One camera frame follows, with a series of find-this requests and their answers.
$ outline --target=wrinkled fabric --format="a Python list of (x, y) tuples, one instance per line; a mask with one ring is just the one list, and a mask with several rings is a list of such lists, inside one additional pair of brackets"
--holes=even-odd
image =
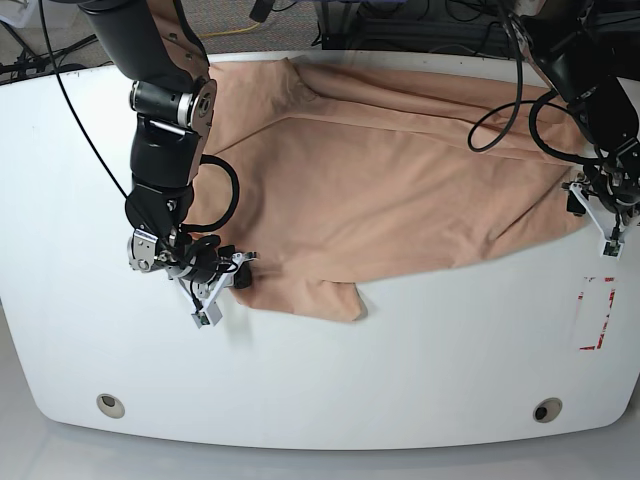
[[(240, 179), (236, 213), (216, 233), (260, 255), (253, 285), (233, 291), (249, 307), (351, 321), (363, 314), (357, 282), (469, 265), (582, 226), (559, 187), (571, 166), (536, 147), (528, 108), (498, 147), (467, 147), (471, 126), (513, 101), (513, 84), (287, 60), (210, 73), (218, 98), (205, 153)], [(525, 87), (524, 98), (542, 93)], [(509, 115), (493, 115), (475, 145)], [(559, 150), (582, 149), (562, 112), (544, 109), (539, 130)], [(219, 218), (226, 174), (201, 166), (194, 187), (187, 222)]]

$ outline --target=metal grommet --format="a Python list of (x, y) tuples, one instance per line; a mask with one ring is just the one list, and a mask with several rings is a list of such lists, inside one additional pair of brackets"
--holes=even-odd
[(109, 395), (108, 393), (98, 395), (96, 404), (100, 411), (107, 417), (115, 419), (124, 417), (124, 405), (113, 395)]
[(548, 398), (540, 402), (533, 410), (533, 419), (538, 423), (554, 421), (562, 411), (562, 401), (559, 398)]

